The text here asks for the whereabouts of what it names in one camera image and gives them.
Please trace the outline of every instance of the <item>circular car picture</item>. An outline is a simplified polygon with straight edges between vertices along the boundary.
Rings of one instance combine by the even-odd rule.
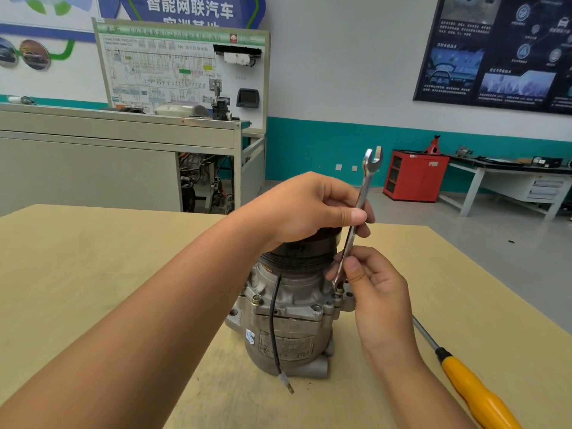
[[[36,71],[46,70],[50,65],[50,54],[47,49],[36,41],[26,39],[20,44],[20,54],[24,63]]]
[[[14,67],[18,64],[16,48],[4,38],[0,38],[0,66]]]

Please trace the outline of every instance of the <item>forearm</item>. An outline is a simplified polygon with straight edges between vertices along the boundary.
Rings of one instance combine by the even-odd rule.
[[[240,211],[189,244],[0,408],[0,426],[162,427],[267,243]]]
[[[407,369],[382,368],[378,373],[403,429],[476,429],[423,361]]]

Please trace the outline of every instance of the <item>red tool cabinet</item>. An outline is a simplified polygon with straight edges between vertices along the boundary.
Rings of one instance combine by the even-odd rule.
[[[393,200],[434,203],[448,163],[446,155],[394,150],[383,193]]]

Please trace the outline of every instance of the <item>black box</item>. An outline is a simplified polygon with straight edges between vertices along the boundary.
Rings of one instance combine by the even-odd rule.
[[[544,167],[545,169],[554,169],[562,166],[562,158],[543,158],[534,157],[530,163],[533,167]]]

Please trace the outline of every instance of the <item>beige workbench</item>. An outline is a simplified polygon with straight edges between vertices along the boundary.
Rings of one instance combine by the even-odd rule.
[[[218,219],[41,205],[0,218],[0,402]],[[523,427],[571,427],[570,335],[426,227],[378,224],[361,243],[403,273],[418,319]],[[352,313],[334,334],[329,379],[292,379],[292,396],[222,326],[166,427],[395,427]],[[418,343],[451,388],[419,335]]]

